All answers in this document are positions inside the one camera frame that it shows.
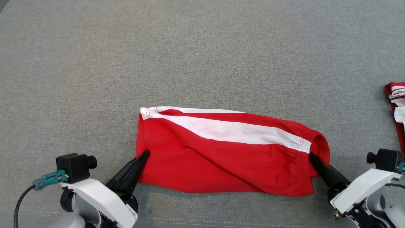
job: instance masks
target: red cloth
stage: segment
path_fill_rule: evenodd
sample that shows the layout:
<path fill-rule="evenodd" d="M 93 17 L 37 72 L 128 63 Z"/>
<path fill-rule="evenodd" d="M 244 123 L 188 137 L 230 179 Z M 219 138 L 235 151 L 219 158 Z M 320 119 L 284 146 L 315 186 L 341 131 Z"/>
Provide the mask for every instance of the red cloth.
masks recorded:
<path fill-rule="evenodd" d="M 313 193 L 309 151 L 329 164 L 326 138 L 300 123 L 215 109 L 141 108 L 138 155 L 151 155 L 141 183 L 189 193 Z"/>
<path fill-rule="evenodd" d="M 405 82 L 391 82 L 385 85 L 385 93 L 390 98 L 392 111 L 405 104 Z M 395 122 L 396 131 L 398 133 L 401 150 L 405 153 L 405 131 L 404 124 Z"/>

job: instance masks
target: white stitching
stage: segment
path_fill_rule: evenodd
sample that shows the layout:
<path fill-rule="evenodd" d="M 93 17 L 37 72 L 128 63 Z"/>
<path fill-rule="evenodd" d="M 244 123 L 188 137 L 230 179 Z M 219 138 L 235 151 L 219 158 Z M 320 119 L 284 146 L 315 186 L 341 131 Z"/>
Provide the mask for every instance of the white stitching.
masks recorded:
<path fill-rule="evenodd" d="M 19 213 L 20 215 L 35 215 L 35 214 L 26 214 L 26 213 Z M 50 216 L 50 217 L 59 217 L 59 215 L 36 215 L 36 216 Z"/>
<path fill-rule="evenodd" d="M 13 211 L 14 209 L 7 209 L 7 208 L 0 208 L 2 210 Z M 27 212 L 39 212 L 39 213 L 52 213 L 52 214 L 64 214 L 61 212 L 50 212 L 50 211 L 30 211 L 30 210 L 19 210 L 19 211 L 27 211 Z"/>
<path fill-rule="evenodd" d="M 210 223 L 225 223 L 225 224 L 255 225 L 255 226 L 317 228 L 317 227 L 310 227 L 310 226 L 287 226 L 287 225 L 272 225 L 272 224 L 243 223 L 243 222 L 218 222 L 218 221 L 204 221 L 204 220 L 190 220 L 190 219 L 162 219 L 162 218 L 144 218 L 144 217 L 142 219 L 174 220 L 174 221 L 186 221 L 186 222 L 210 222 Z"/>
<path fill-rule="evenodd" d="M 301 138 L 300 143 L 298 144 L 298 151 L 302 151 L 302 143 L 304 142 L 304 138 Z"/>
<path fill-rule="evenodd" d="M 2 210 L 12 211 L 14 209 L 8 208 L 0 208 Z M 52 213 L 52 214 L 64 214 L 61 212 L 50 212 L 50 211 L 30 211 L 30 210 L 20 210 L 25 212 L 38 212 L 38 213 Z M 59 215 L 41 215 L 36 214 L 38 216 L 51 216 L 51 217 L 59 217 Z M 272 224 L 258 224 L 258 223 L 243 223 L 243 222 L 219 222 L 219 221 L 205 221 L 205 220 L 191 220 L 191 219 L 163 219 L 163 218 L 142 218 L 142 219 L 157 219 L 157 220 L 169 220 L 169 221 L 184 221 L 184 222 L 208 222 L 208 223 L 222 223 L 222 224 L 235 224 L 235 225 L 253 225 L 253 226 L 273 226 L 273 227 L 293 227 L 293 228 L 317 228 L 317 227 L 310 227 L 310 226 L 287 226 L 287 225 L 272 225 Z M 164 224 L 184 224 L 184 225 L 197 225 L 197 226 L 216 226 L 216 227 L 238 227 L 238 228 L 249 228 L 245 226 L 225 226 L 225 225 L 210 225 L 210 224 L 189 224 L 189 223 L 175 223 L 175 222 L 158 222 L 158 221 L 143 221 L 139 220 L 140 222 L 155 222 L 155 223 L 164 223 Z"/>

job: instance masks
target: teal connector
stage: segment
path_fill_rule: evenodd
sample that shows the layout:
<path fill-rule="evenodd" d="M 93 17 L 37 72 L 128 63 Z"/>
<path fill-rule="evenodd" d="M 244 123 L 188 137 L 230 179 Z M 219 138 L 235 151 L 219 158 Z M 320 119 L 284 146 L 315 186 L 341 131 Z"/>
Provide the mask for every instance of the teal connector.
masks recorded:
<path fill-rule="evenodd" d="M 53 185 L 59 182 L 65 182 L 66 173 L 64 170 L 58 170 L 56 172 L 43 175 L 41 179 L 44 181 L 45 186 Z"/>
<path fill-rule="evenodd" d="M 66 173 L 64 170 L 58 170 L 56 172 L 48 173 L 43 175 L 41 179 L 36 179 L 32 182 L 35 185 L 34 190 L 38 191 L 46 186 L 54 185 L 60 182 L 65 182 L 67 180 Z"/>
<path fill-rule="evenodd" d="M 399 172 L 404 172 L 404 171 L 405 171 L 405 170 L 404 170 L 404 166 L 405 166 L 405 162 L 400 162 L 400 163 L 399 163 L 398 171 L 399 171 Z"/>

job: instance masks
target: black cable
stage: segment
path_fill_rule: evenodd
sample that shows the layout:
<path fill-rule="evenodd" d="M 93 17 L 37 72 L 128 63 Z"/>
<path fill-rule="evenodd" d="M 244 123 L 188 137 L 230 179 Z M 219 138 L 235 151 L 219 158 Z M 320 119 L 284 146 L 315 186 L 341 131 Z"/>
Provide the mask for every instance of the black cable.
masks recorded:
<path fill-rule="evenodd" d="M 24 199 L 24 196 L 34 188 L 35 188 L 35 185 L 32 185 L 31 187 L 27 188 L 27 190 L 25 190 L 25 192 L 23 192 L 23 194 L 20 196 L 20 199 L 18 199 L 17 205 L 15 206 L 15 211 L 14 211 L 14 228 L 18 228 L 18 210 L 20 209 L 20 205 Z"/>
<path fill-rule="evenodd" d="M 385 184 L 385 186 L 395 186 L 395 187 L 401 187 L 401 188 L 405 189 L 405 185 L 400 185 L 400 184 L 388 183 L 388 184 Z"/>

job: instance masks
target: seam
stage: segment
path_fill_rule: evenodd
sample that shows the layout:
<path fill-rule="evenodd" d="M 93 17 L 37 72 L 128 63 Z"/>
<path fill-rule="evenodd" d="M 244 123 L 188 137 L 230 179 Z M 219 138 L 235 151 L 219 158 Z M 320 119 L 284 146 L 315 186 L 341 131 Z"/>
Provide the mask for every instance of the seam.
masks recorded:
<path fill-rule="evenodd" d="M 166 219 L 166 220 L 179 220 L 179 221 L 190 221 L 190 222 L 214 222 L 214 221 L 199 221 L 199 220 L 187 220 L 187 219 Z M 197 225 L 197 226 L 214 226 L 214 227 L 238 227 L 238 228 L 251 228 L 247 226 L 228 226 L 228 225 L 211 225 L 211 224 L 191 224 L 185 222 L 159 222 L 159 221 L 143 221 L 138 220 L 139 222 L 151 222 L 151 223 L 164 223 L 164 224 L 183 224 L 183 225 Z M 238 223 L 238 222 L 223 222 L 231 224 L 241 224 L 241 225 L 255 225 L 255 226 L 272 226 L 272 227 L 293 227 L 293 228 L 317 228 L 309 226 L 286 226 L 286 225 L 271 225 L 271 224 L 254 224 L 254 223 Z"/>
<path fill-rule="evenodd" d="M 12 211 L 14 209 L 0 208 L 1 210 Z M 50 211 L 30 211 L 30 210 L 20 210 L 25 212 L 37 212 L 37 213 L 52 213 L 52 214 L 64 214 L 61 212 L 50 212 Z M 48 216 L 48 217 L 59 217 L 59 215 L 41 215 L 41 214 L 30 214 L 30 213 L 20 213 L 21 215 L 36 215 L 36 216 Z M 159 221 L 143 221 L 138 220 L 139 222 L 152 222 L 152 223 L 163 223 L 163 224 L 184 224 L 184 225 L 196 225 L 196 226 L 214 226 L 214 227 L 238 227 L 238 228 L 250 228 L 243 225 L 250 226 L 272 226 L 272 227 L 291 227 L 291 228 L 318 228 L 312 226 L 288 226 L 288 225 L 274 225 L 274 224 L 260 224 L 260 223 L 243 223 L 243 222 L 220 222 L 220 221 L 205 221 L 205 220 L 192 220 L 192 219 L 164 219 L 164 218 L 146 218 L 142 219 L 157 219 L 157 220 L 166 220 L 166 221 L 181 221 L 181 222 L 159 222 Z M 206 223 L 219 223 L 225 225 L 214 225 L 214 224 L 190 224 L 185 222 L 206 222 Z"/>
<path fill-rule="evenodd" d="M 8 209 L 8 208 L 0 208 L 1 210 L 6 210 L 6 211 L 13 211 L 14 209 Z M 30 210 L 19 210 L 19 211 L 26 211 L 26 212 L 37 212 L 37 213 L 50 213 L 50 214 L 64 214 L 61 212 L 50 212 L 50 211 L 30 211 Z"/>
<path fill-rule="evenodd" d="M 59 217 L 59 215 L 37 215 L 37 214 L 29 214 L 29 213 L 18 213 L 19 215 L 35 215 L 35 216 L 47 216 L 47 217 Z"/>
<path fill-rule="evenodd" d="M 302 143 L 304 142 L 304 138 L 301 138 L 300 143 L 298 144 L 298 150 L 302 152 Z"/>
<path fill-rule="evenodd" d="M 298 176 L 299 176 L 299 179 L 300 179 L 300 183 L 301 183 L 301 187 L 302 188 L 304 188 L 304 181 L 303 181 L 303 174 L 302 174 L 302 171 L 301 171 L 301 166 L 302 166 L 302 158 L 301 158 L 301 155 L 298 155 L 298 164 L 300 165 L 299 166 L 299 169 L 298 169 Z"/>
<path fill-rule="evenodd" d="M 311 227 L 311 226 L 289 226 L 289 225 L 243 223 L 243 222 L 219 222 L 219 221 L 190 220 L 190 219 L 163 219 L 163 218 L 145 218 L 145 217 L 143 217 L 142 219 L 157 219 L 157 220 L 182 221 L 182 222 L 208 222 L 208 223 L 239 224 L 239 225 L 254 225 L 254 226 L 279 226 L 279 227 L 317 228 L 317 227 Z"/>

